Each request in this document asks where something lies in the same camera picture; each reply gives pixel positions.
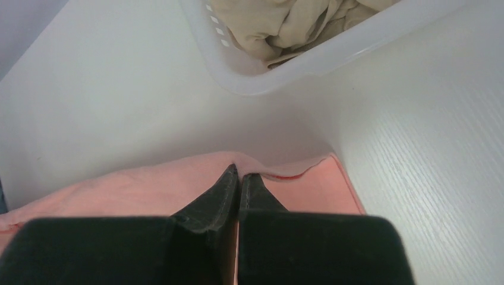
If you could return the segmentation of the salmon pink t-shirt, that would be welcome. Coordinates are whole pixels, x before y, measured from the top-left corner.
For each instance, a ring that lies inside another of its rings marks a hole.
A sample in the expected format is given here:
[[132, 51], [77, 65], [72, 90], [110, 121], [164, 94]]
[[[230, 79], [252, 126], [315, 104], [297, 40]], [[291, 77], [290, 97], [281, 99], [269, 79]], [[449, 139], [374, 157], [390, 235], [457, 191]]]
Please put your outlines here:
[[265, 166], [237, 152], [186, 157], [120, 170], [68, 186], [1, 215], [1, 249], [30, 220], [42, 217], [169, 216], [208, 190], [235, 165], [238, 177], [257, 174], [291, 211], [362, 215], [365, 209], [334, 154]]

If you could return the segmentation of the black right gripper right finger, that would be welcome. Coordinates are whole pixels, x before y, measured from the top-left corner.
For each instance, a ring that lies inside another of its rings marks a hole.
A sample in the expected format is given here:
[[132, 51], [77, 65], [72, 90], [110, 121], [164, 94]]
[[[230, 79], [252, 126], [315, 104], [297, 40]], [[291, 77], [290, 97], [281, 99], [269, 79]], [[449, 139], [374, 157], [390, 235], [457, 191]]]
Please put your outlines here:
[[252, 174], [241, 190], [238, 283], [414, 284], [414, 277], [386, 219], [289, 211]]

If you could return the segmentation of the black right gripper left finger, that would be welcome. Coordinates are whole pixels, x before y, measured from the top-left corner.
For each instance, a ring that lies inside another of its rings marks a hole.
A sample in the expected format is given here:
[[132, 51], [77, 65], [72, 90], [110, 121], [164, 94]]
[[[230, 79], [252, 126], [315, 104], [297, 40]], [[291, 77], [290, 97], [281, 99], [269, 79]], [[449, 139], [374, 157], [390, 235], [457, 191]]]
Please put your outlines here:
[[239, 200], [232, 164], [171, 216], [31, 220], [1, 255], [1, 283], [232, 284]]

